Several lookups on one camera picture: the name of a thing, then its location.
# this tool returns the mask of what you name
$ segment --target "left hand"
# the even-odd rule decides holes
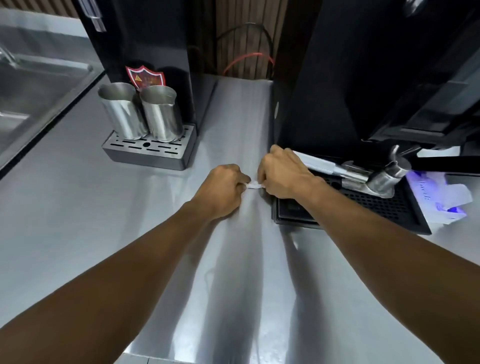
[[[250,177],[243,174],[236,164],[215,167],[198,189],[192,202],[205,209],[211,220],[222,218],[240,206],[245,183],[250,181]]]

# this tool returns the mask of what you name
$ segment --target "faucet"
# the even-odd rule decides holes
[[[8,49],[0,42],[0,53],[1,55],[7,59],[7,62],[12,66],[16,67],[17,66],[17,59],[13,54],[10,53]]]

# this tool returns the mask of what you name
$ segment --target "red shield logo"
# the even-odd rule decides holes
[[[153,72],[142,66],[140,68],[130,68],[125,67],[127,69],[128,76],[130,80],[135,85],[137,90],[140,90],[145,87],[149,87],[152,85],[161,85],[165,86],[165,75],[163,72]]]

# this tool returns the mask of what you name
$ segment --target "hand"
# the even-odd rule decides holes
[[[302,189],[307,191],[311,182],[324,182],[314,176],[300,158],[289,148],[272,145],[258,167],[258,182],[269,194],[278,198],[298,197]]]
[[[204,208],[211,220],[222,218],[238,206],[245,183],[250,177],[240,171],[236,164],[226,164],[213,168],[202,183],[192,201]]]

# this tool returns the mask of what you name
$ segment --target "human arm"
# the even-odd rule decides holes
[[[273,146],[258,181],[297,200],[380,303],[446,363],[480,357],[480,267],[353,202]]]
[[[3,363],[113,363],[147,322],[187,245],[236,209],[250,178],[218,166],[177,213],[0,329]]]

